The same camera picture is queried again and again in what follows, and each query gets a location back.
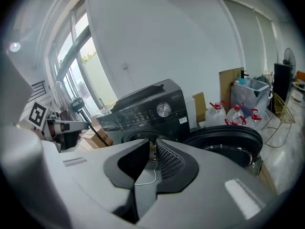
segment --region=black mesh grille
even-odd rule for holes
[[[157,143],[157,160],[160,164],[162,179],[176,175],[184,166],[181,157],[160,143]]]
[[[147,146],[143,146],[120,158],[118,166],[121,171],[136,181],[142,173],[148,157],[149,148]]]

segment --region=floor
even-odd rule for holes
[[[265,113],[262,126],[271,117],[272,119],[263,130],[259,131],[264,141],[261,157],[274,181],[278,194],[293,187],[305,164],[305,102],[300,103],[291,98],[287,106],[295,119],[295,124],[292,124],[284,145],[278,148],[267,145],[281,145],[289,129],[289,124],[282,124],[277,131],[272,128],[266,128],[277,128],[280,125],[280,120],[273,116],[272,113],[268,112],[270,117]],[[265,144],[275,131],[274,136]]]

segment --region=white label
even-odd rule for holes
[[[180,124],[183,124],[183,123],[187,122],[187,118],[183,117],[183,118],[179,119],[179,122],[180,122]]]
[[[42,130],[44,126],[44,121],[48,114],[48,110],[48,106],[35,101],[27,121],[30,122],[33,126],[35,126],[37,129]]]

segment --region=chair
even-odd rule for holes
[[[285,137],[285,140],[284,140],[283,144],[281,144],[280,146],[272,146],[272,145],[267,144],[270,147],[281,147],[285,144],[285,142],[288,138],[290,129],[291,129],[291,125],[293,123],[295,123],[295,119],[294,119],[292,113],[290,112],[290,110],[288,109],[287,105],[285,104],[285,102],[276,93],[274,93],[274,108],[275,108],[275,114],[280,119],[281,123],[277,128],[267,127],[267,128],[275,129],[276,131],[269,137],[269,139],[265,142],[265,144],[267,144],[267,142],[273,137],[273,135],[277,132],[277,130],[282,125],[282,123],[290,124],[289,130],[287,132],[287,135]]]

